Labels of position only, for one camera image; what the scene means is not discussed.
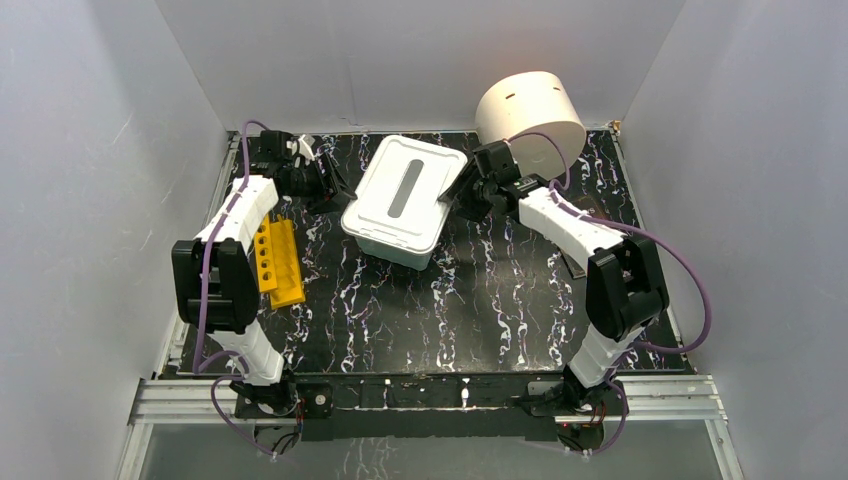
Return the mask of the white plastic lid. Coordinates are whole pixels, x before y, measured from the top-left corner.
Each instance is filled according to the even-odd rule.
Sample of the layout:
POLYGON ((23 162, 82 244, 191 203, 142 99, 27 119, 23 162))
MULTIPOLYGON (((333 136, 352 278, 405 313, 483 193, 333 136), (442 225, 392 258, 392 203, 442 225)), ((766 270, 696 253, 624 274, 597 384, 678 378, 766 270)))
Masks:
POLYGON ((460 150, 386 137, 342 215, 343 230, 416 249, 435 246, 448 208, 438 197, 467 162, 460 150))

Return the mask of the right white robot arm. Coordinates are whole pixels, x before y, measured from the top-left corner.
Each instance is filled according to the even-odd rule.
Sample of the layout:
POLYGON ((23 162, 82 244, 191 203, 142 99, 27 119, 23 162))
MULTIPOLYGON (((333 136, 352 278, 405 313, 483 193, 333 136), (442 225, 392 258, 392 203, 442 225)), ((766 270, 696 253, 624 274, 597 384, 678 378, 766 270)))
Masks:
POLYGON ((600 224, 564 200, 553 181, 521 174, 505 141, 476 148, 440 198, 470 221, 491 212, 512 218, 585 271, 590 325, 564 369, 562 391, 571 411, 590 413, 621 356, 670 304, 655 242, 600 224))

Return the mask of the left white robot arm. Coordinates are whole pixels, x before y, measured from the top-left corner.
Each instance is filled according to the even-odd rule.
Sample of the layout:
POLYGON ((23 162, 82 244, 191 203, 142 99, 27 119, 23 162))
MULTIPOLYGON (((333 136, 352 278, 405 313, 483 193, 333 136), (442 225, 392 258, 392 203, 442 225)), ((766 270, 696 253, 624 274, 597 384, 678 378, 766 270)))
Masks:
POLYGON ((263 407, 286 416, 297 407, 299 391, 283 379, 286 361, 258 319, 268 291, 262 276, 268 274, 276 289, 302 282, 295 273, 298 261, 284 259, 274 244, 277 225, 269 215, 285 197, 324 214, 356 196, 311 135, 263 127, 255 137, 242 134, 240 141, 239 175, 221 206, 199 233, 172 247, 177 311, 196 331, 193 373, 226 357, 238 383, 262 387, 263 407))

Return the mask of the teal plastic bin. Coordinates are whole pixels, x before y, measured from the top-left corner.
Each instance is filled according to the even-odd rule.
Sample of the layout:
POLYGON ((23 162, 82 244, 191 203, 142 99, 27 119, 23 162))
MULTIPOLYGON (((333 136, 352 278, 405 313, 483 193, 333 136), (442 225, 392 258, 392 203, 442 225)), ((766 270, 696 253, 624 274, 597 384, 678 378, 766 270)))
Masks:
POLYGON ((430 262, 435 246, 416 249, 408 245, 354 235, 360 250, 370 256, 414 270, 424 270, 430 262))

